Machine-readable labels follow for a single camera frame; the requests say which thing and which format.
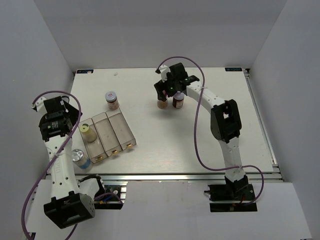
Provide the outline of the pink cap spice bottle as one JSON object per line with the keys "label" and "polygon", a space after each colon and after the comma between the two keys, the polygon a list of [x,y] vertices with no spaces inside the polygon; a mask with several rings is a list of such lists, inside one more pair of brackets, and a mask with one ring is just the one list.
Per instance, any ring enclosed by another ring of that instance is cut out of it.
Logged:
{"label": "pink cap spice bottle", "polygon": [[168,106],[168,101],[167,100],[165,100],[165,101],[158,100],[157,101],[157,107],[159,109],[165,109],[167,106]]}

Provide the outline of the silver lid white shaker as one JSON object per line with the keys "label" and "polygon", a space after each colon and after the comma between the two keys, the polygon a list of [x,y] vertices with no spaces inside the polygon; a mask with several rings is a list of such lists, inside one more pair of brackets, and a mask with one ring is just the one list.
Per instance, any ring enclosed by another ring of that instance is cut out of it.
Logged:
{"label": "silver lid white shaker", "polygon": [[89,157],[81,149],[74,149],[71,152],[72,162],[82,170],[90,170],[92,162]]}

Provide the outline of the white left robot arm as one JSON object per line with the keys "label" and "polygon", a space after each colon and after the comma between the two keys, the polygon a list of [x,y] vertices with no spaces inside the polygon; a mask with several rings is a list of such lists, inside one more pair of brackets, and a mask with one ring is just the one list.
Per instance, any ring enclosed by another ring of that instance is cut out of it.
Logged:
{"label": "white left robot arm", "polygon": [[97,175],[76,180],[72,134],[79,125],[79,110],[61,96],[41,97],[36,109],[43,114],[39,129],[50,161],[51,197],[43,206],[45,215],[60,229],[94,218],[94,199],[103,198],[106,187]]}

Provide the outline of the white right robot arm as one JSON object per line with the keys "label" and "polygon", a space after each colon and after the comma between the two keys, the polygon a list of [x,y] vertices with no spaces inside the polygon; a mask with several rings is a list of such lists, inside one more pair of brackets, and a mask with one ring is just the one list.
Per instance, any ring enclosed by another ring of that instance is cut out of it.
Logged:
{"label": "white right robot arm", "polygon": [[226,195],[236,200],[244,193],[248,177],[243,170],[239,137],[242,122],[237,102],[225,100],[200,83],[198,77],[188,75],[182,63],[172,66],[161,65],[155,71],[161,79],[154,84],[159,101],[175,96],[178,92],[198,102],[210,113],[210,130],[219,142],[225,164]]}

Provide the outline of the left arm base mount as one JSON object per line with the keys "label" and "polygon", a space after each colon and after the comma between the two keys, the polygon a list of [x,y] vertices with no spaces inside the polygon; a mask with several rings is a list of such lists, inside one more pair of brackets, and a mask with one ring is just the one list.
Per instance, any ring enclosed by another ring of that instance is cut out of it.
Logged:
{"label": "left arm base mount", "polygon": [[97,199],[94,200],[96,210],[121,210],[126,199],[127,186],[124,183],[115,183],[104,185],[104,196],[97,193]]}

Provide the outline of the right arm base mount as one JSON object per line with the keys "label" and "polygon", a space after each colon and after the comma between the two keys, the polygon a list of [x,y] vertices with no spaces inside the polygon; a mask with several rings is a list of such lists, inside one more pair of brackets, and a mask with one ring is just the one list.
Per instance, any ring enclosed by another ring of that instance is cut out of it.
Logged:
{"label": "right arm base mount", "polygon": [[226,184],[211,184],[203,191],[209,197],[211,213],[257,212],[256,196],[251,184],[233,193]]}

